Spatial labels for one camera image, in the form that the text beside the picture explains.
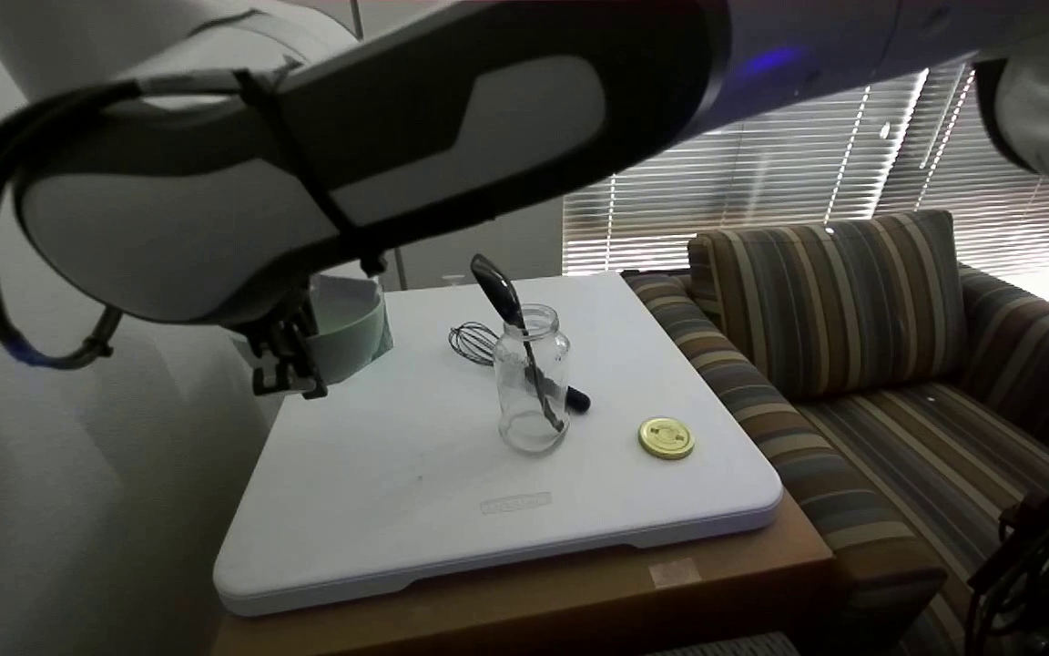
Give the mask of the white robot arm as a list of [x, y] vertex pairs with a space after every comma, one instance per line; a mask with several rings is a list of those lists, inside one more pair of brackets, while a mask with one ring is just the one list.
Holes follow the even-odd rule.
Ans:
[[[0, 226], [105, 320], [223, 323], [315, 395], [311, 275], [945, 58], [1049, 179], [1049, 0], [449, 0], [373, 37], [307, 0], [0, 0]], [[36, 354], [3, 289], [0, 346]]]

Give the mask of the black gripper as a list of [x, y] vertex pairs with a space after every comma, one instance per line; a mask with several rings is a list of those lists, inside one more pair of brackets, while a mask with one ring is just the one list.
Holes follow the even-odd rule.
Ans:
[[309, 297], [298, 290], [268, 309], [263, 320], [240, 323], [252, 354], [252, 390], [322, 397], [328, 382], [311, 363], [309, 340], [315, 333]]

